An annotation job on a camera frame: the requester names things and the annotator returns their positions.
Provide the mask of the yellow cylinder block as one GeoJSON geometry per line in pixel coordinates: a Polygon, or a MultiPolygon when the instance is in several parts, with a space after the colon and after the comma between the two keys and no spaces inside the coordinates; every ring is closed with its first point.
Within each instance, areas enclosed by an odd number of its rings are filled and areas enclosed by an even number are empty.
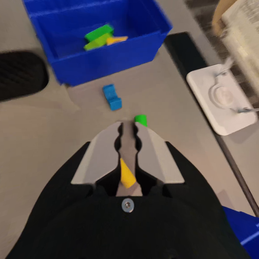
{"type": "Polygon", "coordinates": [[[121,167],[120,181],[126,189],[129,189],[137,182],[137,180],[122,158],[120,158],[120,167],[121,167]]]}

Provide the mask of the blue arch block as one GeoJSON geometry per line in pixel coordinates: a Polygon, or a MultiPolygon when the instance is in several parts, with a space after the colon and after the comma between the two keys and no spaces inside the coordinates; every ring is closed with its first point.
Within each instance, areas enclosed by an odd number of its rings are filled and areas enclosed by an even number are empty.
{"type": "Polygon", "coordinates": [[[122,100],[118,97],[114,84],[103,86],[102,90],[111,111],[122,108],[122,100]]]}

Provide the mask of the printed instruction sheet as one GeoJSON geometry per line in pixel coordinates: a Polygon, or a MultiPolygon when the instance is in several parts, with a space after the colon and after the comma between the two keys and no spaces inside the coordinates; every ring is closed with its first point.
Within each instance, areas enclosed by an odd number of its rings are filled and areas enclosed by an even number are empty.
{"type": "Polygon", "coordinates": [[[224,43],[247,80],[259,88],[259,1],[238,0],[222,15],[224,43]]]}

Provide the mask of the yellow arch block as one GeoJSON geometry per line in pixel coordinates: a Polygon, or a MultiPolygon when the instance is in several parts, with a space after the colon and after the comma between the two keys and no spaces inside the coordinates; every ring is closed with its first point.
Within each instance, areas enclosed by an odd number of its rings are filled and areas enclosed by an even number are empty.
{"type": "Polygon", "coordinates": [[[106,45],[110,46],[113,44],[121,43],[128,40],[128,36],[123,36],[123,37],[108,37],[106,39],[106,45]]]}

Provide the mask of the black mesh pad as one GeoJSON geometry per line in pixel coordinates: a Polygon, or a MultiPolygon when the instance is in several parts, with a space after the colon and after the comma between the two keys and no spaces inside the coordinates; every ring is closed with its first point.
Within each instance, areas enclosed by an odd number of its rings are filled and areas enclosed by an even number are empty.
{"type": "Polygon", "coordinates": [[[37,54],[31,51],[0,54],[0,102],[33,95],[48,83],[46,64],[37,54]]]}

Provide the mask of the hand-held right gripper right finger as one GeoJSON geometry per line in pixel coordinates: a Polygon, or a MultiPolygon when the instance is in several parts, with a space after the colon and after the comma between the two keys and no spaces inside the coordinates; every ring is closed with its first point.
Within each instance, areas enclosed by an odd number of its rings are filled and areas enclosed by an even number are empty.
{"type": "Polygon", "coordinates": [[[134,123],[135,176],[140,186],[185,182],[166,141],[139,122],[134,123]]]}

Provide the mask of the blue plastic bin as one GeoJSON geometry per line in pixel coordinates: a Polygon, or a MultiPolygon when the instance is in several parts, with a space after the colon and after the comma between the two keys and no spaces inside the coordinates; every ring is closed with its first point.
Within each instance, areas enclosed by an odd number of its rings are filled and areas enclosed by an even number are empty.
{"type": "Polygon", "coordinates": [[[259,258],[259,218],[223,206],[228,222],[252,259],[259,258]]]}
{"type": "Polygon", "coordinates": [[[60,84],[77,86],[154,59],[172,24],[153,0],[23,1],[60,84]],[[86,51],[84,36],[108,24],[125,42],[86,51]]]}

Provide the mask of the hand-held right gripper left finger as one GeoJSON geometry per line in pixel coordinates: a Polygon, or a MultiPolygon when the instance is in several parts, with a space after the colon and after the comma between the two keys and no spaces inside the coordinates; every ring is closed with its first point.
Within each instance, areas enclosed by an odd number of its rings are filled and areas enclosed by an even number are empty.
{"type": "Polygon", "coordinates": [[[119,165],[123,123],[117,121],[90,142],[71,184],[95,184],[119,165]]]}

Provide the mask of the lime green plank block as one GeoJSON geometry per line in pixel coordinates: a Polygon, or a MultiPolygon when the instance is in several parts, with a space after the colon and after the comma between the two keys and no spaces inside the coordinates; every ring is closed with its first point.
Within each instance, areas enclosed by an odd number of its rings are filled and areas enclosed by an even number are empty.
{"type": "Polygon", "coordinates": [[[88,51],[88,50],[93,50],[93,49],[96,49],[96,48],[99,48],[99,47],[103,47],[105,45],[107,45],[107,39],[108,38],[111,38],[113,35],[111,33],[106,33],[106,34],[103,34],[102,36],[96,38],[95,40],[92,40],[90,41],[89,43],[87,43],[83,49],[85,51],[88,51]]]}

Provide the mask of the green cylinder block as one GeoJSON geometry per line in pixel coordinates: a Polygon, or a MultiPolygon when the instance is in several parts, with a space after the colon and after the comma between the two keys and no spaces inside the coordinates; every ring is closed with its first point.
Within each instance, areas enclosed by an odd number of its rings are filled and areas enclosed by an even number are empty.
{"type": "Polygon", "coordinates": [[[145,115],[145,114],[136,115],[134,117],[133,125],[135,126],[136,123],[139,123],[139,124],[143,125],[144,127],[148,127],[148,125],[147,125],[147,115],[145,115]]]}

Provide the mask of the wooden document stand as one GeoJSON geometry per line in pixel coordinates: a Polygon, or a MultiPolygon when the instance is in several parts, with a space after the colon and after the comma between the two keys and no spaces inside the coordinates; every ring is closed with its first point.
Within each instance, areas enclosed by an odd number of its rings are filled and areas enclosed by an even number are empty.
{"type": "MultiPolygon", "coordinates": [[[[224,45],[227,32],[221,18],[235,2],[220,1],[212,19],[213,32],[223,40],[224,45]]],[[[237,132],[258,121],[258,108],[253,108],[231,72],[236,60],[229,50],[228,53],[229,56],[222,64],[191,71],[186,77],[212,128],[221,136],[237,132]]]]}

